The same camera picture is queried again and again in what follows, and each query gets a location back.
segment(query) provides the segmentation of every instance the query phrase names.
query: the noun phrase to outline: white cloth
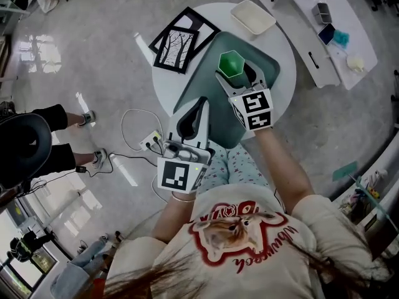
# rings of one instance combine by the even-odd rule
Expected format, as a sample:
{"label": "white cloth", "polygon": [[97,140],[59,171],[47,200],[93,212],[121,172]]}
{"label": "white cloth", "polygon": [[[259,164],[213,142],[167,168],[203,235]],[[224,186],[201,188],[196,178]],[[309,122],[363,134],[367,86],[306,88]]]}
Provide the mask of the white cloth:
{"label": "white cloth", "polygon": [[359,272],[372,265],[370,253],[345,227],[347,219],[322,196],[304,198],[288,216],[267,188],[225,185],[198,197],[192,220],[168,245],[150,237],[125,243],[108,279],[179,250],[175,258],[194,255],[190,273],[206,282],[201,298],[322,298],[315,273],[287,241]]}

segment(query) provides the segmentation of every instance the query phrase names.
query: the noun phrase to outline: black picture frame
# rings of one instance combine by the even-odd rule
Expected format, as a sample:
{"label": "black picture frame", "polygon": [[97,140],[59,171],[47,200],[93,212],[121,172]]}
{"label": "black picture frame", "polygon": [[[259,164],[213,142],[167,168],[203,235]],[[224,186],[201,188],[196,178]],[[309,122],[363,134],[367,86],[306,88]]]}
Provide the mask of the black picture frame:
{"label": "black picture frame", "polygon": [[165,34],[169,31],[170,27],[176,26],[176,23],[183,17],[187,16],[193,21],[193,24],[190,27],[190,30],[198,31],[203,24],[206,24],[209,28],[213,30],[213,33],[210,34],[200,45],[198,45],[192,55],[191,59],[194,58],[198,53],[201,52],[202,49],[205,48],[208,43],[210,43],[213,38],[215,37],[216,34],[218,34],[220,29],[216,27],[213,23],[209,22],[209,20],[205,19],[201,14],[198,12],[192,10],[192,8],[187,7],[184,9],[177,17],[174,18],[174,20],[166,27],[164,30],[155,38],[153,42],[148,46],[150,50],[152,50],[154,53],[158,53],[158,49],[156,45],[159,43],[159,41],[165,36]]}
{"label": "black picture frame", "polygon": [[[175,63],[173,65],[168,65],[168,64],[165,63],[166,60],[168,60],[168,53],[166,53],[166,55],[165,55],[163,53],[163,49],[165,48],[166,43],[168,41],[171,41],[171,39],[172,39],[171,32],[172,31],[173,32],[187,33],[187,34],[192,35],[192,37],[189,38],[186,41],[181,40],[181,43],[184,42],[183,45],[180,45],[183,48],[181,48],[181,47],[180,48],[175,48],[176,50],[179,50],[178,54],[176,55]],[[195,46],[195,42],[196,42],[197,38],[198,38],[198,31],[189,30],[189,29],[185,29],[185,28],[182,28],[182,27],[169,27],[168,30],[165,32],[165,35],[164,35],[164,37],[162,39],[162,42],[161,42],[161,45],[160,45],[159,52],[157,53],[157,55],[155,57],[155,61],[154,61],[154,64],[153,64],[154,67],[160,67],[160,68],[163,68],[163,69],[166,69],[166,70],[170,70],[170,71],[174,71],[174,72],[178,72],[178,73],[182,73],[182,74],[186,73],[188,63],[192,59],[191,56],[192,56],[192,53],[193,53],[193,50],[194,50],[194,46]],[[185,58],[183,60],[183,65],[181,67],[180,67],[180,65],[176,66],[176,61],[177,60],[179,61],[179,63],[181,62],[181,60],[179,58],[184,53],[183,51],[185,49],[185,44],[188,41],[190,41],[190,40],[191,40],[191,42],[190,42],[190,45],[188,47],[188,50],[186,51],[186,55],[185,55]],[[173,46],[171,44],[169,44],[168,52],[169,52],[169,50],[172,47]]]}

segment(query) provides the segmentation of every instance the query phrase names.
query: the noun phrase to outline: floor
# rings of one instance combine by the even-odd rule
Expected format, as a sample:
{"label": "floor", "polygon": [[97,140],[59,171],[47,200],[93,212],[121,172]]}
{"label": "floor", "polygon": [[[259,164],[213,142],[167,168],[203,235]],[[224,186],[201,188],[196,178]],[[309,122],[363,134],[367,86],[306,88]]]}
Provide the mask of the floor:
{"label": "floor", "polygon": [[[76,153],[104,147],[155,161],[152,154],[130,151],[120,134],[120,119],[128,108],[151,110],[164,127],[168,123],[154,93],[145,44],[184,7],[217,1],[242,0],[70,0],[48,14],[35,11],[19,23],[14,36],[20,79],[11,90],[17,109],[29,112],[61,103],[70,112],[94,110],[95,125],[58,131],[54,143],[70,143]],[[399,68],[399,20],[389,9],[372,12],[368,0],[349,2],[372,41],[378,65],[351,91],[318,89],[295,52],[296,91],[275,127],[317,193],[325,196],[342,185],[332,182],[334,170],[355,160],[364,165],[393,129],[390,95],[393,71]],[[136,145],[158,125],[150,115],[132,113],[124,127],[129,143]],[[258,156],[254,140],[244,145]],[[256,161],[266,173],[259,157]],[[139,159],[116,162],[112,174],[68,175],[30,197],[35,207],[41,204],[41,216],[72,255],[80,240],[91,243],[103,232],[148,232],[164,206],[150,187],[153,166]]]}

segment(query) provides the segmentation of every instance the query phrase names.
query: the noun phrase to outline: white cable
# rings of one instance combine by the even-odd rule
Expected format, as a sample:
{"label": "white cable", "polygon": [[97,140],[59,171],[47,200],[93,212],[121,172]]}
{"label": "white cable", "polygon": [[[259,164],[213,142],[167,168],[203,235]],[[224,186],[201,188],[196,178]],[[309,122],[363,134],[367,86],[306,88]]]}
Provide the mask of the white cable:
{"label": "white cable", "polygon": [[141,152],[143,149],[142,149],[142,148],[140,148],[140,149],[132,148],[132,147],[126,142],[125,135],[123,134],[123,119],[125,118],[126,114],[127,114],[129,111],[147,112],[147,113],[151,113],[153,116],[155,116],[156,119],[158,120],[159,125],[160,125],[161,139],[162,139],[162,143],[163,143],[163,129],[162,129],[161,121],[160,121],[160,119],[158,118],[158,116],[157,116],[155,113],[151,112],[151,111],[141,110],[141,109],[139,109],[139,108],[129,108],[129,109],[123,114],[122,119],[120,120],[120,131],[121,131],[121,133],[122,133],[123,141],[125,142],[125,144],[126,144],[132,151],[134,151],[134,152]]}
{"label": "white cable", "polygon": [[153,183],[154,183],[154,180],[155,180],[155,178],[156,178],[157,176],[158,176],[158,174],[155,174],[155,176],[154,176],[154,178],[153,178],[153,180],[152,180],[152,182],[151,182],[152,191],[155,193],[155,195],[158,196],[158,198],[162,199],[164,202],[167,203],[166,199],[163,199],[163,198],[155,191],[155,189],[154,189]]}

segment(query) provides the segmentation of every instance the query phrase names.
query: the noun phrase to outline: person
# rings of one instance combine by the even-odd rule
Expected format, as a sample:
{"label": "person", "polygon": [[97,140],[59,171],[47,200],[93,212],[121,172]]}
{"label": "person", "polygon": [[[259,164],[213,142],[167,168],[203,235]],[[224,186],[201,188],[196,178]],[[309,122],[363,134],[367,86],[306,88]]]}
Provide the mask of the person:
{"label": "person", "polygon": [[53,239],[53,235],[44,235],[37,238],[33,231],[26,233],[21,239],[13,238],[10,241],[12,256],[20,262],[28,261],[33,253]]}
{"label": "person", "polygon": [[115,242],[108,252],[101,252],[107,244],[108,236],[103,235],[92,243],[54,279],[50,292],[55,299],[78,298],[86,292],[101,271],[107,272],[122,236],[115,233]]}
{"label": "person", "polygon": [[211,144],[198,191],[173,192],[151,235],[119,248],[104,298],[375,295],[363,236],[314,193],[271,128],[255,134],[282,204],[241,145]]}
{"label": "person", "polygon": [[[82,115],[76,115],[73,113],[67,113],[60,104],[48,108],[36,109],[31,113],[43,117],[43,119],[45,119],[47,122],[51,132],[64,130],[72,125],[83,127],[89,123],[93,123],[96,120],[95,113],[93,111],[88,111]],[[0,103],[0,121],[14,116],[15,114],[16,111],[13,102]],[[27,135],[25,138],[21,138],[21,142],[25,144],[25,147],[21,147],[21,150],[28,150],[30,148],[29,145],[31,140],[32,139],[29,138],[29,135]],[[72,151],[70,144],[53,145],[47,161],[40,169],[36,171],[32,178],[27,178],[22,182],[20,187],[12,189],[6,194],[2,194],[0,196],[0,212],[1,210],[4,210],[5,205],[13,200],[20,191],[30,191],[31,179],[39,178],[50,173],[69,171],[75,169],[76,166],[82,166],[89,163],[92,163],[92,166],[95,169],[100,169],[106,159],[107,152],[103,148],[89,154],[78,154]]]}

